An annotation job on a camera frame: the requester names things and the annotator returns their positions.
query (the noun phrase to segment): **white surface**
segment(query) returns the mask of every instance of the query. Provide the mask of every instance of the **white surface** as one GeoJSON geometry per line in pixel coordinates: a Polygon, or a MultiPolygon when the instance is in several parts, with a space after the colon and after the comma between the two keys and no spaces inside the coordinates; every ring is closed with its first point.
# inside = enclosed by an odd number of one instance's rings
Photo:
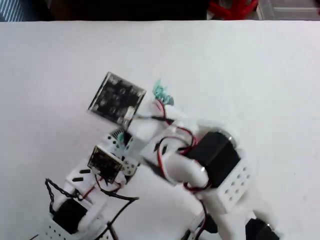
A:
{"type": "MultiPolygon", "coordinates": [[[[319,29],[297,21],[1,23],[0,239],[34,236],[48,212],[45,177],[62,184],[114,127],[86,112],[108,71],[146,90],[161,78],[191,116],[236,130],[285,239],[316,239],[319,29]]],[[[121,193],[140,196],[114,224],[124,240],[178,239],[201,209],[144,167],[121,193]]]]}

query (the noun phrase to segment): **wire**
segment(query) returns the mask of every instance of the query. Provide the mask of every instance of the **wire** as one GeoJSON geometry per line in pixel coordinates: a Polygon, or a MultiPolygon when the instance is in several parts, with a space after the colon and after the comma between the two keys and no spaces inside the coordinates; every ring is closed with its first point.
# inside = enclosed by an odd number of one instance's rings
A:
{"type": "Polygon", "coordinates": [[[108,195],[110,197],[117,198],[117,199],[127,200],[127,201],[132,201],[132,200],[135,201],[135,200],[139,199],[138,196],[136,196],[136,197],[122,196],[122,195],[116,194],[115,192],[102,189],[99,182],[98,182],[97,176],[96,175],[94,175],[94,176],[95,176],[95,181],[100,188],[100,191],[103,192],[105,195],[108,195]]]}
{"type": "Polygon", "coordinates": [[[200,235],[202,234],[202,232],[205,230],[205,225],[206,225],[206,220],[207,220],[207,210],[206,207],[204,205],[204,202],[202,200],[199,200],[202,207],[203,207],[203,212],[204,212],[204,219],[202,221],[202,225],[199,229],[199,231],[196,233],[194,240],[198,240],[200,235]]]}
{"type": "Polygon", "coordinates": [[[135,200],[128,201],[119,211],[118,213],[113,217],[113,219],[107,224],[106,228],[97,236],[94,240],[99,240],[103,237],[103,235],[109,230],[109,228],[112,226],[112,224],[116,221],[116,219],[119,217],[119,215],[135,200]]]}
{"type": "Polygon", "coordinates": [[[99,184],[99,181],[98,181],[98,178],[97,178],[97,175],[94,175],[94,178],[95,178],[95,181],[97,183],[97,185],[99,186],[101,192],[103,192],[104,194],[110,196],[110,197],[114,197],[114,198],[117,198],[117,199],[122,199],[122,200],[127,200],[128,202],[118,211],[118,213],[113,217],[113,219],[108,222],[106,228],[103,230],[102,233],[99,234],[98,237],[96,237],[94,240],[98,240],[100,239],[109,229],[110,227],[112,226],[112,224],[116,221],[116,219],[119,217],[119,215],[130,205],[132,204],[134,201],[138,200],[139,197],[129,197],[129,196],[122,196],[122,195],[119,195],[119,194],[116,194],[114,193],[113,191],[107,191],[107,190],[104,190],[101,188],[100,184],[99,184]]]}
{"type": "Polygon", "coordinates": [[[204,187],[198,187],[198,186],[190,187],[190,186],[188,186],[188,183],[185,182],[185,183],[183,183],[183,186],[185,189],[187,189],[188,191],[190,191],[192,193],[198,193],[198,192],[201,192],[201,191],[206,190],[209,187],[211,187],[211,183],[208,181],[204,187]]]}
{"type": "Polygon", "coordinates": [[[161,148],[161,144],[162,142],[165,140],[165,139],[178,139],[182,142],[184,142],[187,146],[188,146],[188,143],[181,137],[178,137],[178,136],[164,136],[163,138],[160,139],[160,141],[158,142],[158,148],[157,148],[157,152],[156,152],[156,155],[157,155],[157,161],[158,161],[158,165],[160,167],[160,170],[163,174],[163,176],[169,180],[170,177],[168,176],[168,173],[166,171],[166,168],[164,167],[164,164],[163,164],[163,161],[162,161],[162,148],[161,148]]]}
{"type": "Polygon", "coordinates": [[[35,235],[35,236],[33,236],[32,238],[30,238],[29,240],[33,240],[33,239],[35,239],[36,237],[38,237],[39,236],[39,234],[37,234],[37,235],[35,235]]]}
{"type": "Polygon", "coordinates": [[[50,180],[49,178],[45,179],[44,182],[48,192],[49,192],[49,196],[50,196],[50,205],[49,205],[49,212],[51,214],[55,214],[55,210],[53,208],[54,202],[55,202],[55,195],[52,192],[52,189],[50,187],[50,185],[52,187],[54,187],[56,190],[58,190],[61,194],[65,195],[68,198],[72,198],[72,199],[78,199],[80,202],[84,199],[80,193],[76,190],[74,194],[70,194],[69,192],[63,190],[61,187],[59,187],[57,184],[55,184],[52,180],[50,180]]]}
{"type": "Polygon", "coordinates": [[[190,131],[189,129],[187,129],[185,127],[173,124],[173,121],[170,121],[172,119],[167,118],[167,112],[166,112],[166,108],[165,108],[164,103],[162,101],[160,101],[159,99],[156,100],[156,103],[160,104],[160,106],[161,106],[161,110],[160,111],[163,113],[163,118],[166,119],[165,122],[169,126],[175,126],[177,129],[183,130],[183,131],[187,132],[191,136],[191,145],[187,149],[185,149],[185,151],[183,153],[181,153],[181,154],[184,155],[184,154],[188,153],[194,147],[194,145],[196,143],[196,138],[195,138],[194,134],[192,133],[192,131],[190,131]]]}

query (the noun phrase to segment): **black circuit board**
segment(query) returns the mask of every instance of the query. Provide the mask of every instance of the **black circuit board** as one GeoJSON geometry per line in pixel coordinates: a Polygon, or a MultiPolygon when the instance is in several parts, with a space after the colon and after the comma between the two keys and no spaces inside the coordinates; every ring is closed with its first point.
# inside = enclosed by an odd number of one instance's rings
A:
{"type": "Polygon", "coordinates": [[[88,167],[93,172],[98,172],[103,179],[112,184],[122,168],[122,163],[116,156],[104,152],[98,146],[95,146],[88,167]]]}
{"type": "Polygon", "coordinates": [[[145,94],[144,89],[108,72],[88,110],[127,129],[145,94]]]}

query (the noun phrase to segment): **white plastic part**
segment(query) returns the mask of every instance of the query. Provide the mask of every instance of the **white plastic part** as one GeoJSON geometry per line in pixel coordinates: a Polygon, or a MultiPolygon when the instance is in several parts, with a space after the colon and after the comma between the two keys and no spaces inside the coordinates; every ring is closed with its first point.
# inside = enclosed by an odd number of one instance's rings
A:
{"type": "Polygon", "coordinates": [[[218,188],[206,193],[215,204],[216,211],[227,214],[232,211],[238,200],[249,189],[253,174],[247,161],[243,158],[218,188]]]}
{"type": "MultiPolygon", "coordinates": [[[[106,221],[98,217],[86,230],[70,234],[53,221],[51,216],[47,216],[38,230],[38,237],[41,240],[91,240],[95,239],[106,227],[106,221]]],[[[112,237],[109,232],[106,232],[104,238],[101,239],[112,239],[112,237]]]]}
{"type": "Polygon", "coordinates": [[[223,240],[246,240],[246,224],[250,213],[269,224],[272,229],[278,226],[277,219],[269,204],[264,201],[252,182],[232,211],[221,213],[213,201],[210,191],[200,193],[207,212],[218,226],[218,233],[223,240]]]}
{"type": "MultiPolygon", "coordinates": [[[[96,180],[94,178],[94,174],[91,171],[90,171],[90,173],[80,173],[81,170],[88,170],[89,169],[87,164],[88,164],[88,160],[87,159],[82,160],[71,171],[71,173],[66,177],[66,182],[65,182],[64,187],[63,187],[63,189],[65,191],[67,191],[68,193],[73,193],[75,191],[75,189],[77,189],[81,193],[81,195],[84,195],[93,186],[96,185],[96,180]],[[74,178],[83,178],[83,180],[82,181],[73,181],[74,178]]],[[[115,181],[117,183],[120,183],[121,186],[124,186],[127,183],[127,181],[125,179],[125,176],[121,171],[116,176],[115,181]]],[[[107,186],[103,181],[100,183],[100,185],[101,185],[101,187],[103,189],[105,189],[107,191],[114,190],[114,189],[116,189],[118,187],[118,185],[116,185],[116,184],[108,184],[108,186],[107,186]]],[[[55,196],[55,201],[54,201],[54,204],[53,204],[53,209],[55,211],[57,211],[59,209],[59,207],[61,206],[61,204],[66,201],[66,199],[67,199],[67,197],[64,196],[64,195],[61,195],[61,194],[56,195],[55,196]]],[[[88,235],[86,235],[87,234],[86,232],[89,229],[93,229],[93,230],[95,229],[95,231],[97,231],[97,229],[96,229],[97,226],[96,225],[99,222],[99,221],[97,221],[97,219],[100,219],[101,226],[106,224],[107,220],[103,218],[103,216],[101,215],[101,212],[106,207],[107,202],[108,202],[108,196],[106,196],[104,193],[102,193],[99,189],[94,188],[91,191],[91,193],[89,195],[87,195],[86,199],[84,199],[81,202],[79,202],[83,207],[85,207],[87,209],[87,212],[86,212],[85,216],[80,220],[80,222],[78,224],[78,231],[79,232],[76,233],[76,234],[70,235],[67,232],[65,232],[58,225],[58,226],[55,227],[56,229],[59,229],[59,233],[58,234],[53,234],[53,233],[56,233],[58,231],[58,230],[56,230],[56,231],[53,231],[52,234],[47,235],[45,233],[48,233],[48,231],[49,231],[48,229],[51,229],[51,228],[48,227],[48,224],[44,223],[43,226],[45,226],[45,229],[46,229],[46,231],[42,230],[42,232],[45,235],[44,239],[64,239],[64,238],[66,240],[67,239],[82,239],[82,240],[93,239],[93,238],[88,238],[88,235]]]]}
{"type": "Polygon", "coordinates": [[[193,159],[171,151],[162,156],[162,162],[173,184],[189,183],[202,188],[208,182],[205,168],[193,159]]]}
{"type": "MultiPolygon", "coordinates": [[[[175,121],[172,125],[168,126],[161,134],[149,140],[148,144],[140,152],[140,156],[158,166],[156,146],[163,137],[178,137],[187,143],[191,143],[191,136],[186,131],[178,129],[176,126],[185,127],[192,132],[197,131],[197,127],[195,125],[192,125],[192,123],[186,124],[185,122],[175,121]]],[[[178,148],[186,147],[186,144],[176,138],[167,138],[163,141],[162,146],[166,146],[167,154],[169,152],[176,152],[178,148]]]]}
{"type": "Polygon", "coordinates": [[[118,139],[108,134],[103,138],[103,142],[99,145],[102,145],[103,149],[113,153],[119,160],[121,160],[121,172],[125,176],[132,176],[136,173],[139,162],[136,160],[136,158],[132,157],[132,154],[128,154],[128,152],[131,153],[131,149],[136,149],[136,147],[133,146],[133,138],[130,139],[126,148],[124,148],[124,146],[120,145],[118,139]]]}

